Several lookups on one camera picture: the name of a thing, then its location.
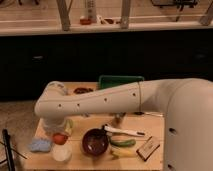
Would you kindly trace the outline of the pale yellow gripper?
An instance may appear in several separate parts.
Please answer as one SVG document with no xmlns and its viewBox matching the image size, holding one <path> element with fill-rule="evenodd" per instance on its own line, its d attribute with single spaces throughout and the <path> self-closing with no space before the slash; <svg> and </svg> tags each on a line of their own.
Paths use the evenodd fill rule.
<svg viewBox="0 0 213 171">
<path fill-rule="evenodd" d="M 46 134 L 60 133 L 65 130 L 66 120 L 65 119 L 44 119 L 42 126 Z"/>
</svg>

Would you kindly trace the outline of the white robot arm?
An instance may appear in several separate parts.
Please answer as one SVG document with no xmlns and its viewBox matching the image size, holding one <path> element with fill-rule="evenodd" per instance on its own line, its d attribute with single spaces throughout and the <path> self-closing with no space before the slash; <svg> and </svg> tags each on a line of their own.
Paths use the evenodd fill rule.
<svg viewBox="0 0 213 171">
<path fill-rule="evenodd" d="M 52 81 L 34 111 L 46 130 L 60 129 L 72 115 L 160 112 L 165 118 L 163 171 L 213 171 L 213 81 L 141 81 L 77 95 Z"/>
</svg>

